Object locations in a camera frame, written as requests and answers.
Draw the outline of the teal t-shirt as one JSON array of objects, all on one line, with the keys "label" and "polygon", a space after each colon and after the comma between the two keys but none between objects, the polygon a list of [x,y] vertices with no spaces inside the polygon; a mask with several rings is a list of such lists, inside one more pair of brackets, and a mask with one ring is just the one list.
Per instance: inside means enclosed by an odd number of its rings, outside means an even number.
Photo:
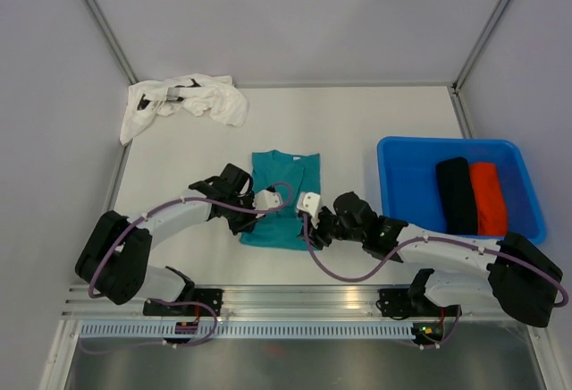
[{"label": "teal t-shirt", "polygon": [[303,229],[297,216],[296,204],[302,192],[321,191],[321,156],[291,155],[279,150],[254,153],[251,157],[254,191],[276,186],[276,191],[291,203],[282,210],[264,217],[250,233],[240,237],[242,244],[262,248],[305,250],[299,238]]}]

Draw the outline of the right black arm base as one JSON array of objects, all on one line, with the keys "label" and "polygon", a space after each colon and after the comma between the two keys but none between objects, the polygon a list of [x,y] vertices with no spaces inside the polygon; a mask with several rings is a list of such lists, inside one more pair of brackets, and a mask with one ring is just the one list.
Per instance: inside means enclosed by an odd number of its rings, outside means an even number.
[{"label": "right black arm base", "polygon": [[377,293],[375,305],[384,318],[448,318],[455,317],[458,312],[457,306],[439,307],[423,294],[406,287],[382,288]]}]

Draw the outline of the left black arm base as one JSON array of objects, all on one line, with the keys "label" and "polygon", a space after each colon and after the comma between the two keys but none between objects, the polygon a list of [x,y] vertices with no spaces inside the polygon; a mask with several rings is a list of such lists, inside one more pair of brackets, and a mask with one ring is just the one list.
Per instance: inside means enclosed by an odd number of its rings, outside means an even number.
[{"label": "left black arm base", "polygon": [[147,300],[143,315],[146,317],[209,317],[211,311],[220,315],[224,290],[220,288],[195,288],[181,295],[176,301]]}]

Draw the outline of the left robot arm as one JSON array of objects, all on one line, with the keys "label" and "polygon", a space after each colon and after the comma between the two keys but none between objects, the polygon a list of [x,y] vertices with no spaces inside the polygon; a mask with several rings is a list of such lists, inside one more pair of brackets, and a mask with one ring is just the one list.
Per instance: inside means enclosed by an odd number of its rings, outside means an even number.
[{"label": "left robot arm", "polygon": [[217,218],[226,220],[234,235],[252,231],[258,220],[253,185],[251,175],[228,164],[221,174],[190,184],[147,212],[105,212],[75,265],[76,275],[88,283],[88,296],[123,305],[142,294],[163,300],[174,314],[190,312],[195,304],[191,281],[175,269],[151,267],[151,250],[184,229]]}]

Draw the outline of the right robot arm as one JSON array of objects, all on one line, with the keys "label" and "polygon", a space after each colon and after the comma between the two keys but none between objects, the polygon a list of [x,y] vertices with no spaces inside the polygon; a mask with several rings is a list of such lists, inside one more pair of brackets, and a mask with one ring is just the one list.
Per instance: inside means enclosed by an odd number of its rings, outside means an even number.
[{"label": "right robot arm", "polygon": [[524,235],[469,238],[429,231],[376,214],[355,192],[332,208],[315,192],[300,195],[301,238],[314,256],[333,241],[357,242],[381,266],[418,265],[408,304],[427,314],[436,307],[500,309],[528,326],[546,328],[551,313],[569,302],[562,271]]}]

